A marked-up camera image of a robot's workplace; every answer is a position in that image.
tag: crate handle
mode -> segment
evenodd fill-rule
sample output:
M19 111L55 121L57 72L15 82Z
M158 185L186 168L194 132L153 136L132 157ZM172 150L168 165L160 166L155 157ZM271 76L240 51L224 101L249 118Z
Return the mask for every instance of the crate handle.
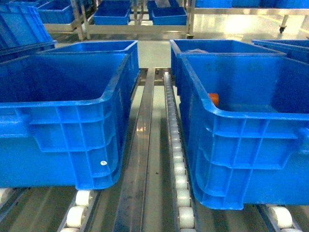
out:
M300 128L297 131L298 152L309 155L309 128Z
M30 137L29 122L29 115L0 115L0 138Z

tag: orange object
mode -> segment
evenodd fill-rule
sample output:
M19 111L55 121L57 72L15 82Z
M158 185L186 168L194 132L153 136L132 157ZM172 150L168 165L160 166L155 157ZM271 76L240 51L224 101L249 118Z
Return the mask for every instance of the orange object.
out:
M219 94L217 93L209 93L209 96L215 106L219 105Z

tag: blue plastic crate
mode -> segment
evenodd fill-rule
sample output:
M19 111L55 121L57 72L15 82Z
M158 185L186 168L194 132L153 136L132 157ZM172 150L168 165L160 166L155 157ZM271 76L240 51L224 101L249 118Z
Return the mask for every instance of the blue plastic crate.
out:
M131 8L98 8L93 19L96 25L127 25Z
M155 1L148 1L147 2L147 9L148 9L148 14L149 14L149 19L152 20L153 19L153 10L158 8Z
M181 59L197 200L213 209L309 204L309 65L276 56ZM218 107L209 93L219 94Z
M176 0L169 0L169 5L170 7L179 7L179 4ZM147 9L148 9L148 15L149 15L149 19L152 20L153 19L153 9L159 8L156 4L156 2L154 0L148 1L147 2Z
M0 187L113 185L131 70L127 54L39 54L0 64Z
M195 56L208 54L208 56L285 56L279 51L247 44L235 40L171 40L171 69L175 75L178 95L181 94L182 82L180 70L181 56Z
M309 0L277 0L275 7L288 9L307 9L309 8Z
M131 1L129 0L104 0L98 8L130 8Z
M44 53L125 53L129 55L129 67L132 69L130 75L132 75L135 82L140 73L137 42L129 40L74 43L69 46L48 50Z
M156 8L152 19L154 25L186 25L187 12L183 7Z
M0 63L55 48L56 41L36 43L0 50Z
M74 21L70 1L52 0L38 8L43 23L69 24Z
M48 0L13 0L10 4L40 7L47 2Z
M309 63L309 40L253 40L252 42L284 52L288 58Z
M277 0L261 0L262 8L274 8L276 6Z
M231 8L233 0L197 0L197 8Z
M52 41L34 7L0 5L0 49Z
M258 7L261 0L233 0L233 7Z

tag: caster wheel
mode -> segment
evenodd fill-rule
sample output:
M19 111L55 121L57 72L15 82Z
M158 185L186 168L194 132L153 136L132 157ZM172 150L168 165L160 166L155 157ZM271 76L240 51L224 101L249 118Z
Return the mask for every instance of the caster wheel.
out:
M284 32L284 27L280 27L279 31L280 31L280 34L282 34Z
M79 190L76 194L76 205L88 207L93 199L93 194L93 190Z
M87 214L87 207L85 206L74 206L72 207L67 216L67 227L81 228L84 219Z
M191 207L179 208L179 225L180 229L193 229L194 228L194 215Z
M291 228L293 226L292 215L287 208L273 206L269 208L269 212L280 229Z

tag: floor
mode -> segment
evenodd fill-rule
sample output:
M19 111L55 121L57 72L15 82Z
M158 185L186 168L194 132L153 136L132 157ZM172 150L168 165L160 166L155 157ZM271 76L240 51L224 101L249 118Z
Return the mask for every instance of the floor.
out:
M250 42L252 39L306 39L309 36L309 20L303 16L291 16L283 34L279 26L283 16L243 16L243 15L199 15L194 26L195 38L201 39L236 39ZM52 35L58 40L57 46L64 46L77 41L76 35ZM170 67L170 45L164 40L139 41L139 61L141 68ZM115 39L115 36L95 36L96 40ZM119 39L136 39L134 36L118 37ZM143 87L138 87L132 104L130 120L136 116ZM171 232L169 178L167 168L167 147L165 135L164 88L154 89L154 108L151 128L149 172L147 180L147 201L145 206L145 232ZM121 181L106 189L99 201L96 220L92 232L111 231ZM1 232L38 231L52 232L68 207L75 189L70 187L33 188L27 200L22 204L23 210L12 212L7 218ZM305 206L293 206L291 211L309 232L307 221L309 210ZM266 228L252 205L242 211L216 211L198 206L202 229L205 232L265 232Z

